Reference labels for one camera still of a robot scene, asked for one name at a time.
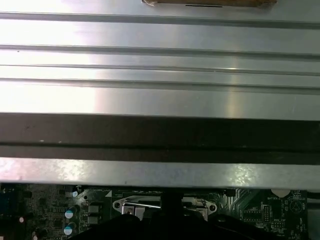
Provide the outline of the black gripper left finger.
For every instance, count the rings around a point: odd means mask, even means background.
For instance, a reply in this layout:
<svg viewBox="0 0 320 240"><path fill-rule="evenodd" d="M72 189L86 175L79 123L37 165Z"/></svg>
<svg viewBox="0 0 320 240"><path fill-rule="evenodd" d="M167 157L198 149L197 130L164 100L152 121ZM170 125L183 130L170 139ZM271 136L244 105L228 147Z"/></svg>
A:
<svg viewBox="0 0 320 240"><path fill-rule="evenodd" d="M172 240L173 193L164 192L160 209L150 219L140 220L132 214L122 214L82 233L83 240Z"/></svg>

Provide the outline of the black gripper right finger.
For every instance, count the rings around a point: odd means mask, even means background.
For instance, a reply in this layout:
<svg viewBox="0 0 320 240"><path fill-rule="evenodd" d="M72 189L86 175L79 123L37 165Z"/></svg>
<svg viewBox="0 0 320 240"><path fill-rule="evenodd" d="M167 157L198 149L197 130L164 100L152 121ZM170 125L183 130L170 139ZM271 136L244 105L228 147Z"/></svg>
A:
<svg viewBox="0 0 320 240"><path fill-rule="evenodd" d="M172 230L187 240L275 240L277 236L234 217L218 214L208 220L183 207L183 194L172 193Z"/></svg>

